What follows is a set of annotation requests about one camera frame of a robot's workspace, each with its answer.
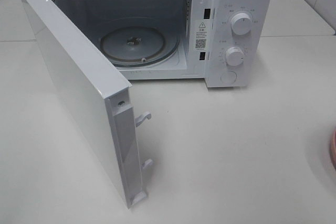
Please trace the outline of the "round white door button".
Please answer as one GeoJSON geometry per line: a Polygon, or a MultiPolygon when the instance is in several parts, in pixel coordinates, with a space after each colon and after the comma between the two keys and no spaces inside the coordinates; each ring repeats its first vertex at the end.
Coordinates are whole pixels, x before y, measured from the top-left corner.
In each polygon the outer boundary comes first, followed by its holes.
{"type": "Polygon", "coordinates": [[[224,72],[221,76],[221,81],[225,85],[232,85],[237,80],[237,74],[233,71],[224,72]]]}

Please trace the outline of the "white microwave door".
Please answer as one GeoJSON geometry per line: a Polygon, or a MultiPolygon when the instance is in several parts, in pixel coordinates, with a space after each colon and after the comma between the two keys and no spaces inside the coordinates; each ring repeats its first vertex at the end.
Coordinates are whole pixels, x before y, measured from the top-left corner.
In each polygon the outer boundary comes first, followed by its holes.
{"type": "Polygon", "coordinates": [[[49,75],[96,157],[131,207],[146,197],[130,82],[52,0],[22,0],[49,75]]]}

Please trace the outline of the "white control knob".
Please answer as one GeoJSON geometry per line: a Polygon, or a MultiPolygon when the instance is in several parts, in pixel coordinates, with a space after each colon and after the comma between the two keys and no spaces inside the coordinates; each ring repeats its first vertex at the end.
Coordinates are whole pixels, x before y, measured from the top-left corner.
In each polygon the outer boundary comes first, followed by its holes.
{"type": "Polygon", "coordinates": [[[243,63],[245,54],[239,47],[228,48],[225,52],[227,65],[236,67],[243,63]]]}
{"type": "Polygon", "coordinates": [[[251,31],[253,18],[249,12],[235,13],[229,20],[232,32],[235,35],[245,35],[251,31]]]}

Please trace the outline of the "pink plate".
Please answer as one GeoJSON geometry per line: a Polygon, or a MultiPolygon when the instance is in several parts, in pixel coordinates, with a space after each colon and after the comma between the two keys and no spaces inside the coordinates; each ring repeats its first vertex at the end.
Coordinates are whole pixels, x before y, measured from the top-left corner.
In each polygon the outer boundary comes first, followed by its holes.
{"type": "Polygon", "coordinates": [[[336,131],[333,131],[330,141],[330,158],[334,169],[336,169],[336,144],[335,144],[336,131]]]}

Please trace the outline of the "glass microwave turntable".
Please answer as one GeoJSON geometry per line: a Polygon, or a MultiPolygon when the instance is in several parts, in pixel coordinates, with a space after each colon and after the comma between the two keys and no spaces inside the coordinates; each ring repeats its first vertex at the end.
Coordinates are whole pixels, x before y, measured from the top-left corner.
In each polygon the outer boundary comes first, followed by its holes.
{"type": "Polygon", "coordinates": [[[166,21],[129,17],[115,19],[99,39],[101,52],[116,67],[135,68],[158,63],[175,53],[180,36],[166,21]]]}

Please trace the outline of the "white microwave oven body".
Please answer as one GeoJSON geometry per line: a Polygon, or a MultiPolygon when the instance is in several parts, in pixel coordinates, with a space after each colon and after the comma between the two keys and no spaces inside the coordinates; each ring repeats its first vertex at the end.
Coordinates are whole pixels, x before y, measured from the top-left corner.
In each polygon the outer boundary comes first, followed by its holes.
{"type": "Polygon", "coordinates": [[[143,67],[121,68],[112,65],[128,80],[203,79],[209,88],[243,87],[248,84],[251,64],[256,55],[270,2],[270,0],[52,1],[100,52],[99,39],[108,32],[110,23],[115,19],[144,17],[168,22],[175,27],[180,36],[180,43],[174,54],[163,61],[143,67]],[[241,11],[251,14],[253,24],[249,33],[235,35],[229,20],[235,13],[241,11]],[[231,47],[239,47],[245,54],[244,61],[239,66],[232,67],[226,63],[225,52],[231,47]],[[232,85],[225,85],[220,80],[222,74],[228,71],[237,74],[237,80],[232,85]]]}

